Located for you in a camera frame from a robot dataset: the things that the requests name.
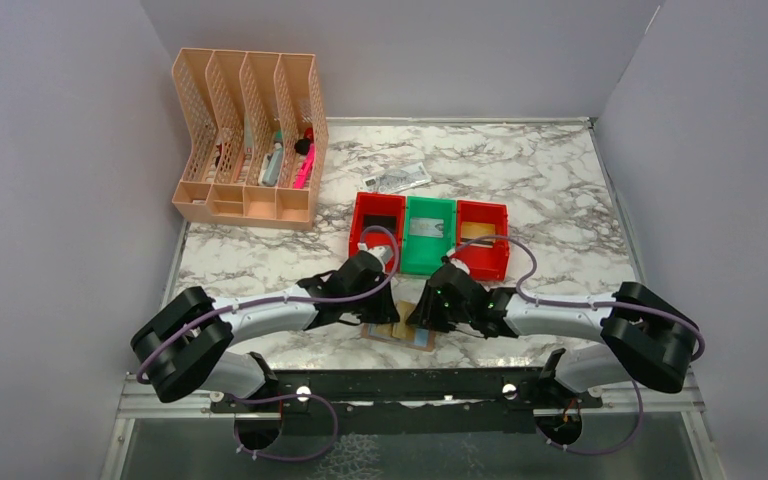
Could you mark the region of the tan leather card holder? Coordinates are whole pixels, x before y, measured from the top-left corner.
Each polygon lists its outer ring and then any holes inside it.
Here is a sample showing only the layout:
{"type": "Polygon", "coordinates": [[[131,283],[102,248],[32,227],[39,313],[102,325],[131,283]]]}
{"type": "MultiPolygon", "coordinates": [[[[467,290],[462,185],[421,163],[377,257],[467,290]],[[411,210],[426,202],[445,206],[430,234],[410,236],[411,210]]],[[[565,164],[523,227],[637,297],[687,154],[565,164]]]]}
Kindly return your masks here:
{"type": "Polygon", "coordinates": [[[414,303],[399,301],[396,304],[396,309],[399,313],[398,323],[364,324],[361,329],[361,337],[419,351],[433,351],[435,347],[435,333],[407,323],[408,317],[415,308],[416,305],[414,303]]]}

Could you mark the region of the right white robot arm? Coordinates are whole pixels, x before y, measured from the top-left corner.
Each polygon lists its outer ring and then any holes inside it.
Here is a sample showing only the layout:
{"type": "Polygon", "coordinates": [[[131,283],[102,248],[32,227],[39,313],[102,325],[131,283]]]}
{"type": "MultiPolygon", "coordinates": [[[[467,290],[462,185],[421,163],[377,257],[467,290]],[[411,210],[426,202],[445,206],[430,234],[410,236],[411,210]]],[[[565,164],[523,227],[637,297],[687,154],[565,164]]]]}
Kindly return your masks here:
{"type": "Polygon", "coordinates": [[[487,289],[446,264],[426,281],[407,322],[437,332],[466,324],[485,338],[587,340],[589,347],[565,351],[549,363],[551,383],[570,393],[625,379],[678,393],[704,351],[698,325],[638,282],[607,294],[538,296],[520,286],[487,289]]]}

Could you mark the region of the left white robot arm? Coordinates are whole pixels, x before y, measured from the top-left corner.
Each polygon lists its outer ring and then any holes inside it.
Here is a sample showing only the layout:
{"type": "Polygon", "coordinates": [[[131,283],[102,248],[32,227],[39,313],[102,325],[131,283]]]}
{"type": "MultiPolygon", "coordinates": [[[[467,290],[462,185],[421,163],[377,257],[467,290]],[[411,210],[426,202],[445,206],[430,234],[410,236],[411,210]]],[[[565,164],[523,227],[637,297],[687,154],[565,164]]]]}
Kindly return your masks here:
{"type": "Polygon", "coordinates": [[[230,347],[279,332],[307,331],[352,315],[367,324],[396,323],[399,314],[386,273],[398,259],[386,246],[360,250],[337,270],[304,278],[268,294],[212,298],[190,287],[156,313],[130,341],[140,362],[136,379],[163,403],[198,389],[254,400],[265,395],[272,372],[261,355],[230,347]]]}

